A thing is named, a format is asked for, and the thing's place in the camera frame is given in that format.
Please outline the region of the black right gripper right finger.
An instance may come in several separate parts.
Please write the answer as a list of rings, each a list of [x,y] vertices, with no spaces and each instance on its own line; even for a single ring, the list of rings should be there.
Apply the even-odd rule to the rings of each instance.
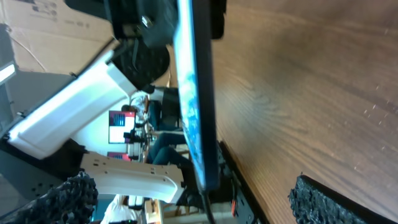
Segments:
[[[397,224],[306,175],[297,177],[289,202],[300,224]]]

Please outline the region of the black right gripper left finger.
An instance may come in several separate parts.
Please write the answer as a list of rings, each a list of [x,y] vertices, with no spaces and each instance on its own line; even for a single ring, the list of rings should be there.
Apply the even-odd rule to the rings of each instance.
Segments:
[[[86,224],[98,203],[96,183],[86,172],[1,217],[1,224]]]

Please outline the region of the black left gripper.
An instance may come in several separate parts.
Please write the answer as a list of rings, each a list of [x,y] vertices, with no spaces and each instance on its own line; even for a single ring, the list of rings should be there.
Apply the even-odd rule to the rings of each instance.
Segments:
[[[148,47],[170,45],[177,27],[175,0],[65,0],[79,12],[109,21],[117,39],[143,38]],[[226,0],[210,0],[211,38],[224,34]]]

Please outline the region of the Samsung Galaxy smartphone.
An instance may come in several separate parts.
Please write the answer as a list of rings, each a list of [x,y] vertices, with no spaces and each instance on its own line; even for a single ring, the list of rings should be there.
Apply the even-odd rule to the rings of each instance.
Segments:
[[[200,190],[220,184],[216,140],[210,3],[177,0],[178,24],[174,34],[180,110]]]

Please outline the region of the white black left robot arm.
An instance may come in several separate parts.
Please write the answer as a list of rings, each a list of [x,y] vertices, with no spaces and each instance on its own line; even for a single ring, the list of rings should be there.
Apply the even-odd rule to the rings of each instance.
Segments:
[[[215,127],[211,41],[224,34],[225,1],[67,1],[70,9],[110,21],[119,45],[1,134],[1,174],[35,200],[80,171],[101,194],[137,195],[168,203],[229,202],[233,187],[220,173]],[[176,101],[185,165],[129,162],[87,151],[72,136],[153,81],[175,51]]]

